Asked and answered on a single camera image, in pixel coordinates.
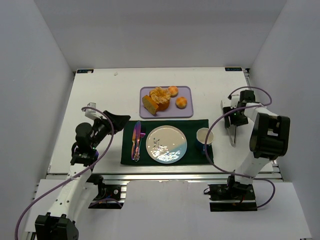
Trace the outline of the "steel tongs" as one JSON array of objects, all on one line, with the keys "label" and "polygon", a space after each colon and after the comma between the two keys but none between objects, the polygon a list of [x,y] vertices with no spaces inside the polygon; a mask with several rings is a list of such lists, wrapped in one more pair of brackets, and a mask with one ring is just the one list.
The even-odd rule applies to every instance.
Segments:
[{"label": "steel tongs", "polygon": [[[225,102],[223,100],[221,100],[220,101],[220,108],[221,108],[222,114],[223,114],[223,107],[230,107],[230,106],[225,105]],[[237,127],[234,125],[231,125],[229,128],[225,128],[225,129],[228,134],[230,145],[235,148],[236,147],[236,137],[237,137]]]}]

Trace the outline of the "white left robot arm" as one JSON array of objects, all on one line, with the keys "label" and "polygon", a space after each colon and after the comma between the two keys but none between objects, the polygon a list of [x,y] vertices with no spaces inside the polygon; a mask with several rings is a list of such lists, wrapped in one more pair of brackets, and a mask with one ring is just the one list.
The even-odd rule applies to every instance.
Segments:
[{"label": "white left robot arm", "polygon": [[97,146],[107,136],[122,131],[130,120],[129,115],[100,112],[94,107],[84,107],[85,116],[93,124],[82,122],[75,128],[75,143],[71,148],[71,161],[65,182],[46,214],[35,220],[38,240],[77,240],[76,226],[81,211],[101,194],[103,178],[93,174],[94,166],[101,154]]}]

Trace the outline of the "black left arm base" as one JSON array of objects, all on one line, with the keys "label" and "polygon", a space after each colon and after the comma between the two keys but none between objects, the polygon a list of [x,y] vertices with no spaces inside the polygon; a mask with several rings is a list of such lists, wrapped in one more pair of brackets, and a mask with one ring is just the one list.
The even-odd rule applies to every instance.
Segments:
[{"label": "black left arm base", "polygon": [[118,209],[124,205],[125,186],[123,184],[115,184],[104,180],[102,175],[94,174],[87,180],[88,183],[93,183],[98,194],[89,205],[89,209]]}]

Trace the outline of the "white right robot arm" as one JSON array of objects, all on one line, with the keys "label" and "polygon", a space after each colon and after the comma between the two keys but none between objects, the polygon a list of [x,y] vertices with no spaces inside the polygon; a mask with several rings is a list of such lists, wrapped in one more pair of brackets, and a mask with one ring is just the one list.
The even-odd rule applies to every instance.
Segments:
[{"label": "white right robot arm", "polygon": [[245,194],[253,179],[270,161],[287,153],[291,120],[269,111],[256,101],[253,90],[242,90],[239,95],[228,96],[230,106],[222,108],[225,128],[240,127],[254,122],[249,139],[249,150],[242,164],[228,177],[227,189],[231,193]]}]

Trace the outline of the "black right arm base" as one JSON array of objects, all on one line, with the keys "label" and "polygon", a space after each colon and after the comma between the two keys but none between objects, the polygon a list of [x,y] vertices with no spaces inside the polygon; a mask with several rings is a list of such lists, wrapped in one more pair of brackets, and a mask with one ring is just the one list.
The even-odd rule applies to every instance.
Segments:
[{"label": "black right arm base", "polygon": [[252,184],[242,184],[230,175],[225,184],[209,184],[203,190],[209,196],[211,212],[254,212],[258,210]]}]

